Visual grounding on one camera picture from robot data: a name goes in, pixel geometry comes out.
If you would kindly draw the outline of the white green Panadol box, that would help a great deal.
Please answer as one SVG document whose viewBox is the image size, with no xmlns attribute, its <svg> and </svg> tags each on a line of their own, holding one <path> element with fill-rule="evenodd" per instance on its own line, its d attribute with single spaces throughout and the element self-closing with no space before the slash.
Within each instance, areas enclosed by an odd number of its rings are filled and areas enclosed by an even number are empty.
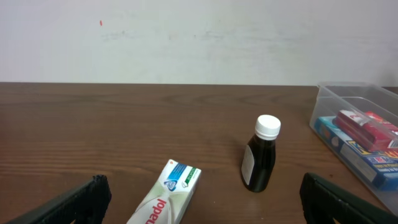
<svg viewBox="0 0 398 224">
<path fill-rule="evenodd" d="M 200 176 L 201 169 L 168 160 L 127 224 L 179 224 Z"/>
</svg>

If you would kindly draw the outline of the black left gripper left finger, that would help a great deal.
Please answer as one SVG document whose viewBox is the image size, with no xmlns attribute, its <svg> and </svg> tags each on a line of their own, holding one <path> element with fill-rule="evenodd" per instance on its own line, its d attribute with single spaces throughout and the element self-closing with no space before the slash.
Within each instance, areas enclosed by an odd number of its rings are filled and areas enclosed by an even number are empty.
<svg viewBox="0 0 398 224">
<path fill-rule="evenodd" d="M 8 224 L 101 224 L 111 197 L 107 177 L 95 175 Z"/>
</svg>

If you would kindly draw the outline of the blue Kool Fever box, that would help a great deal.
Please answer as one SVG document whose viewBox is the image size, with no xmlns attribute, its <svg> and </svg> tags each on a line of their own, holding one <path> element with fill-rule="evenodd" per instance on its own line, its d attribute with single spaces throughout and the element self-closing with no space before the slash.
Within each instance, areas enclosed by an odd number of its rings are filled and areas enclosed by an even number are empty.
<svg viewBox="0 0 398 224">
<path fill-rule="evenodd" d="M 334 117 L 317 118 L 315 131 L 348 167 L 383 191 L 397 190 L 397 152 L 365 150 L 333 124 Z"/>
</svg>

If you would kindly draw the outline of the red Panadol box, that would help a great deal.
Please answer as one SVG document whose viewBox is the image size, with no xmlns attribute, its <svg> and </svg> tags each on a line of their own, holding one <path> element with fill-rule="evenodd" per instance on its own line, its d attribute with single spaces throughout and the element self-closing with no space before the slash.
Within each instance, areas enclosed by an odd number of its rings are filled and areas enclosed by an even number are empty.
<svg viewBox="0 0 398 224">
<path fill-rule="evenodd" d="M 372 111 L 365 115 L 340 110 L 333 124 L 368 151 L 397 151 L 397 126 Z"/>
</svg>

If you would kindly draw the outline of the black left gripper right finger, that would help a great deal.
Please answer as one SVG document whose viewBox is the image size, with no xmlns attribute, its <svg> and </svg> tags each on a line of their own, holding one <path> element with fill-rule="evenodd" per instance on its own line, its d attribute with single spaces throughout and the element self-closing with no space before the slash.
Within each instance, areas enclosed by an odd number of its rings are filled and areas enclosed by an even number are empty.
<svg viewBox="0 0 398 224">
<path fill-rule="evenodd" d="M 314 173 L 300 186 L 303 215 L 308 224 L 397 224 L 397 217 Z"/>
</svg>

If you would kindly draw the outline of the dark bottle white cap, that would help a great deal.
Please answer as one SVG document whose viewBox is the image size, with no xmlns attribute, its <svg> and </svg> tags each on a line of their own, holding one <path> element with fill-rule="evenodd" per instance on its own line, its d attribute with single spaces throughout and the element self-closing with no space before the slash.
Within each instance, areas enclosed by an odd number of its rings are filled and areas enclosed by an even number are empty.
<svg viewBox="0 0 398 224">
<path fill-rule="evenodd" d="M 266 189 L 276 160 L 276 139 L 281 122 L 272 115 L 260 115 L 254 127 L 254 135 L 246 144 L 241 163 L 244 186 L 252 192 Z"/>
</svg>

